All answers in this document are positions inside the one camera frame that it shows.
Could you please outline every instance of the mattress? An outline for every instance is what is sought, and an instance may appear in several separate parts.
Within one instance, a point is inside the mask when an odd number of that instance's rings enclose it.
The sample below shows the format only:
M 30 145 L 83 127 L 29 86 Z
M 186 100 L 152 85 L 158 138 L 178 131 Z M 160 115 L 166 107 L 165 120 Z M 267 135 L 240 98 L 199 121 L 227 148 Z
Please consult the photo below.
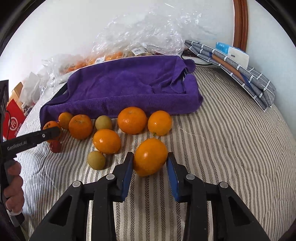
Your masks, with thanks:
M 204 97 L 194 113 L 173 116 L 173 127 L 161 137 L 178 163 L 204 182 L 225 181 L 258 219 L 271 241 L 278 240 L 296 218 L 296 143 L 279 110 L 263 112 L 243 89 L 221 70 L 197 67 L 194 75 Z M 58 86 L 53 95 L 62 87 Z M 19 135 L 40 130 L 39 101 Z M 106 169 L 95 171 L 86 163 L 95 150 L 92 139 L 73 139 L 64 131 L 62 153 L 48 143 L 17 156 L 22 165 L 25 204 L 23 228 L 32 234 L 63 192 L 76 180 L 97 181 L 124 161 L 128 151 L 151 137 L 123 133 L 119 153 L 109 156 Z M 91 210 L 87 223 L 90 240 Z M 114 203 L 117 240 L 182 240 L 186 204 L 176 203 L 169 187 L 166 166 L 148 177 L 132 175 L 124 203 Z M 213 240 L 211 206 L 208 203 L 209 240 Z

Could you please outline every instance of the purple cloth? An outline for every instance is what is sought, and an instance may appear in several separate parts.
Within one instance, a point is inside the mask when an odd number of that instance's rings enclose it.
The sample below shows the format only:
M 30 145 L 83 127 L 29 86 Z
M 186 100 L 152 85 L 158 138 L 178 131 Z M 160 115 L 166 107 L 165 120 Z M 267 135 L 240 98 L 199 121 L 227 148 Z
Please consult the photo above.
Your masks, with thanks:
M 178 56 L 124 58 L 78 70 L 68 80 L 68 91 L 40 109 L 40 124 L 57 120 L 62 112 L 116 118 L 129 106 L 149 116 L 157 110 L 171 115 L 196 111 L 203 100 L 192 74 L 192 60 Z

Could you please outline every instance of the striped tablecloth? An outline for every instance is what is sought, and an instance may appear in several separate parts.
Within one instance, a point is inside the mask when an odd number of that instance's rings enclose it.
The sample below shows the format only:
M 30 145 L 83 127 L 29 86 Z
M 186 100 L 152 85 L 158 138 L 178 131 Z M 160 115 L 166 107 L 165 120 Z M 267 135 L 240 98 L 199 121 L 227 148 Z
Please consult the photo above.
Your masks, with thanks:
M 282 115 L 273 106 L 266 112 L 221 70 L 199 67 L 195 71 L 204 102 L 195 112 L 173 117 L 169 135 L 161 137 L 178 163 L 205 182 L 229 183 L 267 232 L 278 240 L 296 218 L 296 144 Z M 27 117 L 19 135 L 40 130 L 40 101 Z M 72 182 L 97 181 L 122 163 L 128 151 L 150 137 L 145 131 L 127 135 L 113 120 L 122 148 L 107 159 L 103 171 L 86 163 L 94 150 L 92 139 L 77 141 L 65 131 L 62 153 L 48 143 L 22 152 L 25 194 L 23 228 L 32 234 L 42 218 Z M 166 167 L 140 178 L 133 173 L 128 197 L 114 203 L 118 240 L 182 240 L 186 205 L 174 201 Z M 87 240 L 90 240 L 91 219 Z M 209 240 L 213 238 L 209 222 Z

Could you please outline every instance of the white wall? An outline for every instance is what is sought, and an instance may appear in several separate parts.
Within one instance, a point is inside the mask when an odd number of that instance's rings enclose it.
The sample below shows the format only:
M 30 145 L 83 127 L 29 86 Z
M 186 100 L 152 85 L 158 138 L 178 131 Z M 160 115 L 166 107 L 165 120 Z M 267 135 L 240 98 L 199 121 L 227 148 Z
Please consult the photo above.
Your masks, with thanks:
M 46 0 L 9 41 L 0 57 L 0 80 L 9 79 L 11 92 L 31 71 L 36 73 L 41 68 L 42 59 L 59 53 L 90 53 L 97 34 L 114 17 L 144 14 L 154 2 L 156 0 Z M 194 5 L 196 12 L 201 13 L 199 25 L 215 33 L 215 38 L 204 43 L 213 47 L 216 41 L 232 44 L 233 1 L 197 0 Z M 250 65 L 262 71 L 276 86 L 275 104 L 296 136 L 296 48 L 261 5 L 248 0 L 248 7 Z
M 280 24 L 255 0 L 248 0 L 249 65 L 275 85 L 274 103 L 296 138 L 296 48 Z

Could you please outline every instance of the silver screw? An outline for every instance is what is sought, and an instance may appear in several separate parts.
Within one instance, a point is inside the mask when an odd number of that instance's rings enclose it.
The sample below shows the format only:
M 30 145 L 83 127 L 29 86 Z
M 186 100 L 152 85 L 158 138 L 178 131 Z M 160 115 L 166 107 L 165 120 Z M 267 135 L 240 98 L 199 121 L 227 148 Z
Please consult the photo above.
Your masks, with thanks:
M 187 178 L 188 180 L 193 180 L 193 179 L 195 178 L 195 176 L 194 176 L 193 174 L 187 174 L 187 175 L 186 175 L 186 178 Z
M 220 187 L 228 188 L 228 184 L 226 182 L 220 182 Z
M 113 180 L 115 178 L 115 176 L 113 175 L 113 174 L 108 174 L 107 176 L 106 176 L 106 179 L 107 180 Z
M 75 188 L 77 188 L 77 187 L 80 186 L 80 184 L 81 183 L 79 181 L 75 181 L 75 182 L 72 183 L 72 186 L 75 187 Z

